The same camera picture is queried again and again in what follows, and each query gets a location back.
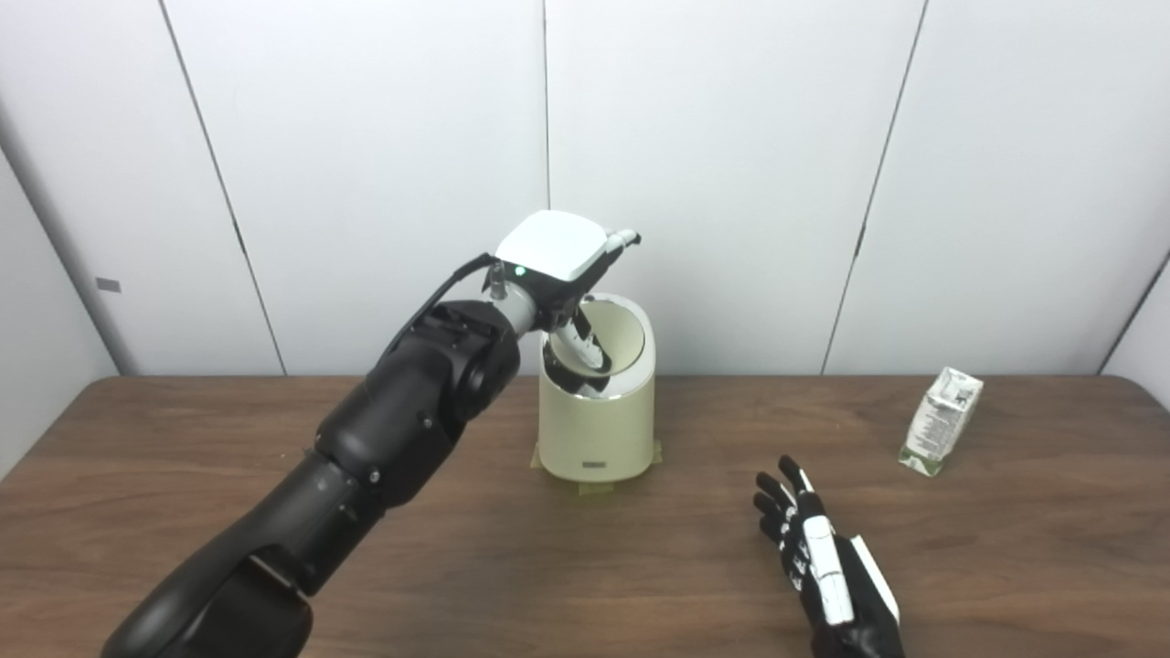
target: white robotic hand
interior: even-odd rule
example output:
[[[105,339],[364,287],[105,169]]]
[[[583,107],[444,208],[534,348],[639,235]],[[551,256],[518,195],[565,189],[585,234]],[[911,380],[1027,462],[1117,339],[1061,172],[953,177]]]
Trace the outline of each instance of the white robotic hand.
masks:
[[[625,248],[639,242],[635,231],[606,232],[576,214],[541,211],[496,249],[501,263],[489,275],[491,299],[510,317],[531,314],[534,329],[557,334],[583,364],[605,375],[612,361],[580,302]]]
[[[839,537],[808,477],[791,457],[780,472],[792,491],[768,473],[752,502],[759,528],[779,548],[780,563],[800,592],[813,626],[815,658],[904,658],[899,609],[866,542]]]

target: cream trash can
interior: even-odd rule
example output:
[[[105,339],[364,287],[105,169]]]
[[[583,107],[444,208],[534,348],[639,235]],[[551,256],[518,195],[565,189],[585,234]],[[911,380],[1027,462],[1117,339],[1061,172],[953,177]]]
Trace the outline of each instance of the cream trash can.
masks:
[[[628,480],[654,459],[654,331],[646,311],[618,295],[587,295],[581,311],[612,366],[598,375],[542,334],[541,464],[574,482]]]

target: robotic arm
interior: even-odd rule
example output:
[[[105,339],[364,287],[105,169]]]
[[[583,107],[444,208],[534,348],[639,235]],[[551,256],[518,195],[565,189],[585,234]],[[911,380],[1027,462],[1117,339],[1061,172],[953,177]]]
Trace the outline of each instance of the robotic arm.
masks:
[[[608,356],[581,299],[638,233],[544,211],[468,262],[399,331],[322,421],[304,460],[197,550],[106,640],[103,658],[289,658],[312,629],[307,601],[386,509],[410,502],[467,423],[519,368],[517,340],[558,333],[598,371]],[[479,301],[440,302],[489,267]]]

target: white panel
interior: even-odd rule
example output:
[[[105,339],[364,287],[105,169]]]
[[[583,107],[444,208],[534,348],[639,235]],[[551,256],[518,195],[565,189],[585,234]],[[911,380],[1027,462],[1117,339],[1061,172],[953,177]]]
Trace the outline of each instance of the white panel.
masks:
[[[831,373],[1090,373],[1170,246],[1170,4],[931,2]]]
[[[662,371],[820,371],[921,11],[549,0],[551,205],[642,232]]]
[[[365,372],[548,207],[539,0],[167,8],[290,373]]]
[[[156,2],[0,2],[0,128],[123,368],[281,372]]]
[[[1170,275],[1150,290],[1104,372],[1137,382],[1170,409]]]
[[[117,375],[0,153],[0,478],[87,384]]]

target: robotic glove hand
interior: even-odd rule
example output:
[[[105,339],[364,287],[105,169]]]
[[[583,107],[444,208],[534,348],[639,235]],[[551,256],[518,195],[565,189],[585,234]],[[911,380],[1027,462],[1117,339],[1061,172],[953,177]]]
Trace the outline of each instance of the robotic glove hand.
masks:
[[[904,658],[897,603],[865,541],[837,535],[791,457],[779,466],[792,489],[759,473],[752,502],[763,514],[759,529],[779,547],[784,573],[800,592],[814,658]]]

